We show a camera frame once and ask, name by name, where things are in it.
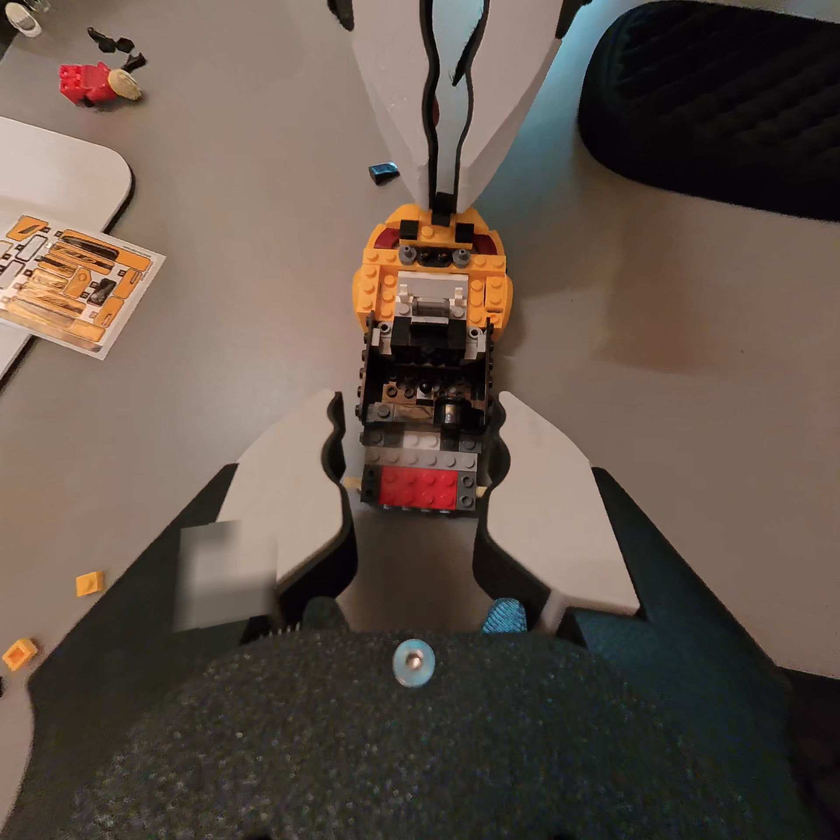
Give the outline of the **red lego minifigure parts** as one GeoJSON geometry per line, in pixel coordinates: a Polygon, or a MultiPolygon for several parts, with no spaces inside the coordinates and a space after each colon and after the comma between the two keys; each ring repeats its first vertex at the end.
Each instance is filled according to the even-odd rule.
{"type": "Polygon", "coordinates": [[[132,74],[122,68],[96,65],[61,65],[58,69],[59,91],[76,105],[97,107],[117,99],[132,102],[142,91],[132,74]]]}

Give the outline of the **orange and black lego car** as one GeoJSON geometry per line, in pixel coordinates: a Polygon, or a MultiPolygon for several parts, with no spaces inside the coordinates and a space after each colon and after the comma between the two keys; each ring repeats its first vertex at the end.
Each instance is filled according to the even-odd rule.
{"type": "Polygon", "coordinates": [[[473,207],[400,206],[364,247],[352,297],[364,332],[361,501],[474,515],[513,297],[498,232],[473,207]]]}

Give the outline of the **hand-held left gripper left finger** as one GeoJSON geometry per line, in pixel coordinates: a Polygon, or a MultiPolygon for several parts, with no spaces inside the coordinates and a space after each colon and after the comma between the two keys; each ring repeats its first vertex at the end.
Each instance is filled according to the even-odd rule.
{"type": "Polygon", "coordinates": [[[242,570],[267,572],[276,607],[337,598],[358,570],[345,471],[343,395],[322,390],[268,428],[237,463],[219,511],[242,570]]]}

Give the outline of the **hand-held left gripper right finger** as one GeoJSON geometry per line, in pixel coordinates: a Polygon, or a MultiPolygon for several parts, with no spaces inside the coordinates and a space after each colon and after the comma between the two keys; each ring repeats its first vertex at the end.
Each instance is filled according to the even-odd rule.
{"type": "Polygon", "coordinates": [[[589,459],[512,393],[493,408],[472,560],[479,587],[529,631],[557,634],[571,608],[636,616],[640,601],[589,459]]]}

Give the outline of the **white rounded board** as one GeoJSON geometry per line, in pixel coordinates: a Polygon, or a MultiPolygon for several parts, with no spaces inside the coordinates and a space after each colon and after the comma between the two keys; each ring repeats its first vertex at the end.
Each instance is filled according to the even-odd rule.
{"type": "MultiPolygon", "coordinates": [[[[2,217],[30,215],[112,236],[133,198],[130,166],[101,145],[2,118],[1,153],[2,217]]],[[[36,340],[48,342],[2,325],[3,390],[36,340]]]]}

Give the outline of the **small white round lego piece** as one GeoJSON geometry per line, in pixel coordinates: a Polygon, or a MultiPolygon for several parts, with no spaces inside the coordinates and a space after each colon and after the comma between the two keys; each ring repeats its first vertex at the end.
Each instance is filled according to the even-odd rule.
{"type": "Polygon", "coordinates": [[[50,8],[50,1],[6,1],[3,10],[8,23],[19,34],[33,39],[43,31],[40,19],[50,8]]]}

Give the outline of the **orange lego sticker sheet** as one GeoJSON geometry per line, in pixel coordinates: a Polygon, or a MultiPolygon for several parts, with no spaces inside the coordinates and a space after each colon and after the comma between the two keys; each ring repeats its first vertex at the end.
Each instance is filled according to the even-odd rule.
{"type": "Polygon", "coordinates": [[[104,359],[164,262],[106,234],[2,217],[1,323],[104,359]]]}

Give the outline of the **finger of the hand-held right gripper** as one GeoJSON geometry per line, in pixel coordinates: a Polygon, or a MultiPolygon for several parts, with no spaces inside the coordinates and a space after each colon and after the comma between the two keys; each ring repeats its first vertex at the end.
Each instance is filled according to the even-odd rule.
{"type": "Polygon", "coordinates": [[[510,150],[555,58],[561,1],[434,2],[437,191],[470,206],[510,150]]]}
{"type": "Polygon", "coordinates": [[[432,2],[353,1],[353,52],[376,122],[415,204],[436,193],[438,82],[432,2]]]}

